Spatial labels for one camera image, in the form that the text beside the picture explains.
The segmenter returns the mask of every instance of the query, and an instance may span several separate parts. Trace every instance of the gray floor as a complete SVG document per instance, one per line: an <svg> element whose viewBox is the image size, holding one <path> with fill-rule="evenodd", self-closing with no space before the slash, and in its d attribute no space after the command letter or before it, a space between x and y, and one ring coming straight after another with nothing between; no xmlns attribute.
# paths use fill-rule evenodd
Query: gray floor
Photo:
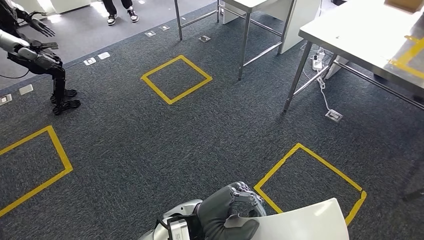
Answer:
<svg viewBox="0 0 424 240"><path fill-rule="evenodd" d="M283 26L266 15L253 18ZM237 81L242 20L220 25L205 19L184 29L183 42L175 21L167 24L171 29L154 37L138 34L91 53L111 54L94 65L82 64L87 56L69 62L67 84L79 91L79 109L53 116L48 76L35 79L35 91L14 91L14 100L0 106L5 116L0 149L52 125L73 167L0 217L0 239L137 239L153 227L157 215L178 203L204 199L233 181L254 186L296 143L368 193L348 227L350 239L422 239L424 199L403 202L401 197L424 183L423 111L341 71L325 89L330 107L344 115L340 123L324 116L317 85L282 114L302 44L281 56L264 56ZM202 43L197 40L201 35L212 40ZM247 57L277 39L253 26ZM169 105L140 78L181 54L213 80ZM169 97L203 80L181 64L151 76ZM59 161L45 134L0 155L0 209L57 174ZM359 198L303 151L262 189L283 211L336 197L347 216Z"/></svg>
<svg viewBox="0 0 424 240"><path fill-rule="evenodd" d="M29 26L22 27L20 31L29 38L41 42L57 42L59 50L55 53L64 63L68 63L175 18L172 0L145 0L144 4L133 1L133 7L140 17L137 23L130 22L120 0L114 0L114 2L119 18L116 25L112 27L107 25L107 18L102 17L94 7L89 6L62 14L60 22L51 23L45 20L56 32L56 37L45 37ZM212 2L214 0L179 0L179 7L181 14L186 14ZM27 70L24 67L6 59L6 56L6 52L0 51L0 75L18 77L26 73ZM0 90L33 76L30 73L20 79L0 77Z"/></svg>

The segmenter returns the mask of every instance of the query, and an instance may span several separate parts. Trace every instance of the sneaker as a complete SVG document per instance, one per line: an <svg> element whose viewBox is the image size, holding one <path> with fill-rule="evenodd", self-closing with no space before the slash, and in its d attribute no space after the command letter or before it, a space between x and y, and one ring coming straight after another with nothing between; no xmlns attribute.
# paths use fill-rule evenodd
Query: sneaker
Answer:
<svg viewBox="0 0 424 240"><path fill-rule="evenodd" d="M136 23L139 21L139 16L136 14L134 10L127 10L129 14L129 18L131 19L131 22Z"/></svg>
<svg viewBox="0 0 424 240"><path fill-rule="evenodd" d="M109 18L107 19L107 25L112 26L116 23L118 15L116 14L110 14Z"/></svg>

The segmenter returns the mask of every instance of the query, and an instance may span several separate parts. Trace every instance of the metal frame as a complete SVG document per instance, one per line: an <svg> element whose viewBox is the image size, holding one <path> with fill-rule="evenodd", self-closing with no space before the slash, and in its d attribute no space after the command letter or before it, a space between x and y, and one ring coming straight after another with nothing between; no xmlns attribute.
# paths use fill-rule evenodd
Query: metal frame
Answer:
<svg viewBox="0 0 424 240"><path fill-rule="evenodd" d="M292 0L291 1L291 5L290 5L290 9L289 9L289 12L288 12L288 15L287 15L287 19L286 19L286 21L284 23L283 32L279 32L279 31L276 31L275 29L272 29L269 26L266 26L266 25L264 25L264 24L262 24L260 22L257 22L255 20L251 19L251 12L247 12L246 15L241 15L241 14L239 14L237 12L234 12L234 11L226 8L225 6L221 5L220 4L220 0L217 0L216 1L217 2L217 8L216 8L216 10L214 10L212 12L209 12L209 13L203 15L203 16L200 16L200 17L198 17L198 18L196 18L194 20L191 20L189 22L186 22L184 24L181 24L180 10L179 10L179 7L178 7L178 0L174 0L174 2L175 2L176 21L178 23L178 34L179 34L179 40L180 41L183 40L183 31L182 31L182 29L185 28L185 27L187 27L187 26L189 26L189 25L191 25L191 24L194 24L194 23L196 23L196 22L198 22L198 21L200 21L202 19L205 19L207 17L210 17L210 16L214 15L215 13L216 13L216 22L219 23L220 22L220 10L221 9L224 9L225 11L228 11L228 12L230 12L230 13L232 13L232 14L234 14L234 15L242 18L242 19L245 19L243 42L241 44L241 51L240 51L240 63L239 63L239 66L238 66L238 80L239 81L242 79L243 69L247 65L253 63L254 61L256 61L257 59L259 59L260 57L264 56L265 54L271 52L272 50L274 50L276 48L278 48L278 53L277 54L278 55L280 54L280 52L283 49L284 40L286 38L286 29L287 29L287 26L289 24L289 20L290 20L290 17L292 15L293 7L294 7L294 4L295 4L295 0ZM258 26L258 27L260 27L262 29L267 30L268 32L270 32L272 34L275 34L275 35L281 37L281 40L279 42L277 42L276 44L272 45L271 47L267 48L263 52L259 53L257 56L255 56L251 60L245 62L246 46L247 46L247 42L248 42L248 35L249 35L250 23L252 23L252 24L254 24L254 25L256 25L256 26Z"/></svg>
<svg viewBox="0 0 424 240"><path fill-rule="evenodd" d="M396 96L396 97L404 100L405 102L410 103L410 104L414 105L415 107L420 108L421 110L424 110L424 105L423 104L418 103L418 102L416 102L414 100L411 100L411 99L407 98L406 96L398 93L397 91L394 91L393 89L391 89L391 88L389 88L389 87L387 87L387 86L379 83L378 81L376 81L376 80L374 80L374 79L366 76L365 74L363 74L363 73L361 73L361 72L359 72L359 71L351 68L350 66L347 66L347 65L345 65L343 63L340 63L340 62L336 61L336 58L337 58L337 55L336 54L333 54L333 56L332 56L332 58L331 58L331 60L330 60L330 62L329 62L329 64L328 64L327 67L325 67L323 70L321 70L320 72L318 72L307 83L305 83L298 90L296 90L296 87L298 85L299 79L300 79L300 77L302 75L302 71L303 71L303 69L305 67L305 63L306 63L306 61L308 59L308 56L309 56L309 53L311 51L311 47L312 47L312 42L311 41L307 41L306 47L305 47L304 52L302 54L302 57L300 59L299 66L297 68L296 75L294 76L293 83L291 84L290 91L288 92L288 97L285 100L285 105L284 105L284 109L283 109L284 112L286 112L289 109L290 103L292 102L293 97L295 97L298 93L300 93L301 91L303 91L307 86L309 86L313 81L315 81L317 78L321 77L322 75L324 75L324 78L325 78L325 75L328 73L328 71L330 70L330 68L331 68L331 66L333 64L341 67L342 69L345 69L345 70L353 73L354 75L360 77L361 79L363 79L363 80L365 80L365 81L367 81L367 82L369 82L369 83L371 83L371 84L373 84L373 85L375 85L375 86L383 89L384 91L386 91L386 92L388 92L388 93L390 93L390 94L392 94L392 95L394 95L394 96Z"/></svg>

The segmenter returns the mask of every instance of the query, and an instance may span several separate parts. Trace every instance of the person's legs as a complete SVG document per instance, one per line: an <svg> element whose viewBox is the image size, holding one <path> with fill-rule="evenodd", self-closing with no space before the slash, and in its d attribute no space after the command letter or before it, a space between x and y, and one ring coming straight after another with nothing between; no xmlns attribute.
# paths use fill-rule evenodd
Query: person's legs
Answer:
<svg viewBox="0 0 424 240"><path fill-rule="evenodd" d="M133 1L132 0L121 0L121 2L122 2L122 5L123 5L123 7L125 8L125 9L129 9L130 7L132 7L133 6Z"/></svg>
<svg viewBox="0 0 424 240"><path fill-rule="evenodd" d="M136 14L136 12L133 9L133 1L132 0L121 0L123 7L126 9L126 11L129 14L129 18L131 19L131 22L136 23L139 21L139 16Z"/></svg>
<svg viewBox="0 0 424 240"><path fill-rule="evenodd" d="M112 0L103 0L104 7L110 15L116 15L117 9Z"/></svg>
<svg viewBox="0 0 424 240"><path fill-rule="evenodd" d="M107 18L107 25L112 26L116 22L117 18L117 9L112 0L103 0L104 7L109 13L109 17Z"/></svg>

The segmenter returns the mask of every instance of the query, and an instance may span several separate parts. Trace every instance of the black cable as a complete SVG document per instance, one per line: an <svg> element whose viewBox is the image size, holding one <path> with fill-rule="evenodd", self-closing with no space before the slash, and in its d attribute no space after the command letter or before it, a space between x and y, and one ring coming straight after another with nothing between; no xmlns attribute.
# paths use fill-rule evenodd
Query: black cable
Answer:
<svg viewBox="0 0 424 240"><path fill-rule="evenodd" d="M26 73L25 73L24 75L22 75L22 76L18 76L18 77L3 76L3 75L1 75L1 74L0 74L0 77L2 77L2 78L6 78L6 79L20 79L20 78L25 77L25 76L26 76L29 72L30 72L30 70L26 71Z"/></svg>

